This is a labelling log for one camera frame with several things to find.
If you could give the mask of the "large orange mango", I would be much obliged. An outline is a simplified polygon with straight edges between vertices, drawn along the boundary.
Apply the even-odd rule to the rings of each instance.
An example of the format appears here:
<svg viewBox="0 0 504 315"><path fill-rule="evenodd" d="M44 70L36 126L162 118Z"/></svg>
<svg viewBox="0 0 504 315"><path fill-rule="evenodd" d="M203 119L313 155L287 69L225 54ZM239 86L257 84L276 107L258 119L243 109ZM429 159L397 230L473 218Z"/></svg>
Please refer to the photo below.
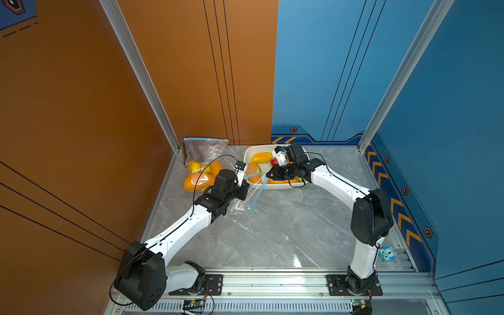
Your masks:
<svg viewBox="0 0 504 315"><path fill-rule="evenodd" d="M187 191L204 191L213 186L215 177L209 173L190 173L183 183L183 188Z"/></svg>

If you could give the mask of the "clear zip-top bag blue zipper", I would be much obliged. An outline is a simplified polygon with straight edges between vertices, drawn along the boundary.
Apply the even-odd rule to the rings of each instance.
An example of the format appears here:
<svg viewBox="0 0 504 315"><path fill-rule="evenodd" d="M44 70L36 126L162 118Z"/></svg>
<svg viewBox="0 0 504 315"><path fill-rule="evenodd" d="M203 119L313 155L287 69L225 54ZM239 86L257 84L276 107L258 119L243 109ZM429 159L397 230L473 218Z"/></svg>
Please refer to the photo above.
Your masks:
<svg viewBox="0 0 504 315"><path fill-rule="evenodd" d="M198 162L202 166L201 173L209 173L210 163L218 161L219 156L228 146L227 139L212 138L184 138L182 140L182 153L184 157L185 168L190 161Z"/></svg>

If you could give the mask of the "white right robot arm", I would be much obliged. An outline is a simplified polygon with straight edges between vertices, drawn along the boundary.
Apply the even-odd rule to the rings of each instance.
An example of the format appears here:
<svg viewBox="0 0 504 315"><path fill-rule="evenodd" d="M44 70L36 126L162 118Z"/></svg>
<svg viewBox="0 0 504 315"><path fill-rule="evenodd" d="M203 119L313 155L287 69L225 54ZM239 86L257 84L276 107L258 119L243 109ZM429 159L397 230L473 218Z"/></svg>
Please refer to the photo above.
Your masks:
<svg viewBox="0 0 504 315"><path fill-rule="evenodd" d="M341 200L351 211L350 229L356 238L353 259L347 268L346 287L351 295L372 295L378 284L376 262L383 242L394 225L391 206L381 189L365 188L337 174L325 159L311 158L300 144L277 146L277 160L266 173L274 181L296 178L319 186Z"/></svg>

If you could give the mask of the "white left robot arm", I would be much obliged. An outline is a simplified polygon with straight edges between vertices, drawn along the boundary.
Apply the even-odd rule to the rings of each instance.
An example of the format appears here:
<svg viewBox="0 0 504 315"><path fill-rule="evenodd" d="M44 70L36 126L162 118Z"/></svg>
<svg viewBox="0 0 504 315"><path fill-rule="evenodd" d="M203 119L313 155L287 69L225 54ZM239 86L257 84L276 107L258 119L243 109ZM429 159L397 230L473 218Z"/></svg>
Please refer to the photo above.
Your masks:
<svg viewBox="0 0 504 315"><path fill-rule="evenodd" d="M192 261L177 266L169 266L169 262L198 232L224 215L235 199L244 201L248 190L245 171L220 170L214 185L179 220L143 243L128 245L111 287L143 311L151 309L165 293L205 291L203 267Z"/></svg>

